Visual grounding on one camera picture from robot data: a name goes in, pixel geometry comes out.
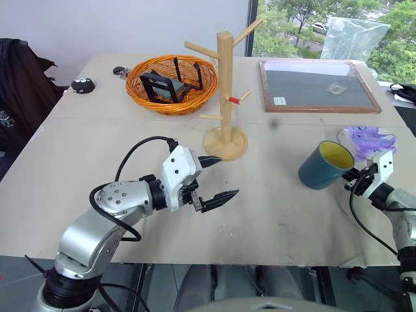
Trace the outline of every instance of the car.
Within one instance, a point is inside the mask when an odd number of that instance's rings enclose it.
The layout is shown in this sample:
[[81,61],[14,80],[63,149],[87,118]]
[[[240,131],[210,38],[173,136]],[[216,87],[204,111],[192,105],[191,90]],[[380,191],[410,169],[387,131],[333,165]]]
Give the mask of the car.
[[312,24],[312,29],[317,33],[326,34],[326,27],[322,23],[316,22]]

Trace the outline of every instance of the wall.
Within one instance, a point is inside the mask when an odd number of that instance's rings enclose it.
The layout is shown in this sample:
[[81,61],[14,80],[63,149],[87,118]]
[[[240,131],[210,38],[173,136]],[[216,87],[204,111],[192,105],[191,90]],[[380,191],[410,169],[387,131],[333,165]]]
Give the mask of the wall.
[[[193,54],[184,41],[216,50],[216,33],[246,28],[248,0],[1,0],[0,38],[28,41],[69,85],[105,52]],[[244,55],[242,41],[234,50]]]

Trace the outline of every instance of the wooden peg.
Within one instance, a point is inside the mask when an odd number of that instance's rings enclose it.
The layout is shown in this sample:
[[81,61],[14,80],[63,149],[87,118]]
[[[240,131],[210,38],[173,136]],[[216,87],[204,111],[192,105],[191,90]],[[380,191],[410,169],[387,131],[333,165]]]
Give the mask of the wooden peg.
[[200,115],[200,118],[211,119],[211,120],[222,120],[221,116]]
[[251,90],[247,90],[247,92],[246,93],[244,93],[241,97],[240,97],[240,104],[241,104],[241,101],[243,101],[245,98],[247,98],[250,94],[252,93],[252,91]]
[[185,47],[187,47],[188,49],[194,50],[196,52],[205,54],[209,57],[213,57],[214,59],[215,58],[218,59],[218,60],[220,59],[220,55],[218,53],[216,53],[214,51],[211,51],[211,50],[208,50],[205,47],[201,47],[200,45],[193,44],[192,42],[185,41]]
[[234,46],[239,44],[241,40],[243,40],[248,34],[250,34],[258,25],[260,25],[263,22],[262,18],[257,18],[249,27],[246,28],[245,31],[243,31],[240,36],[238,36],[234,40]]

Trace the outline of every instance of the window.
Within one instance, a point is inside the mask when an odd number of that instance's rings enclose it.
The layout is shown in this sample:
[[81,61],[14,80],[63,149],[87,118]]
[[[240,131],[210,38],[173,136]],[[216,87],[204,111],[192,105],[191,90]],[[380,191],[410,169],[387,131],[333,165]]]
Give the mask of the window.
[[[370,45],[368,53],[353,51],[350,58],[364,60],[379,81],[416,83],[416,1],[251,0],[250,5],[257,10],[252,9],[249,22],[256,17],[264,22],[248,39],[248,56],[328,58],[332,17],[353,18],[362,20],[357,21],[358,25],[376,22],[390,27],[386,34],[370,33],[375,44]],[[349,36],[347,39],[353,40],[355,34]]]

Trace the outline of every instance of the wooden frame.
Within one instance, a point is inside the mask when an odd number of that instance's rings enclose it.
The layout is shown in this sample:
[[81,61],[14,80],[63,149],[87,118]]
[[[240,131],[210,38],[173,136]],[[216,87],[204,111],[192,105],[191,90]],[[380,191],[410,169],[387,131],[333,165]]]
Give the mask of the wooden frame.
[[[299,64],[300,62],[305,62],[308,64],[322,64],[322,63],[333,63],[333,64],[347,64],[350,66],[354,77],[357,78],[361,86],[363,87],[365,93],[370,99],[370,102],[373,107],[349,107],[349,106],[324,106],[324,105],[315,105],[315,106],[286,106],[286,105],[274,105],[271,102],[271,95],[268,91],[267,76],[265,70],[265,63],[270,60],[278,60],[279,62],[292,62]],[[341,113],[351,113],[351,114],[369,114],[369,113],[381,113],[382,109],[378,105],[376,99],[374,98],[368,84],[365,82],[364,78],[361,76],[360,72],[357,70],[355,64],[350,60],[316,60],[316,59],[299,59],[299,58],[264,58],[259,61],[260,68],[260,80],[261,87],[263,89],[263,98],[265,103],[266,112],[341,112]]]

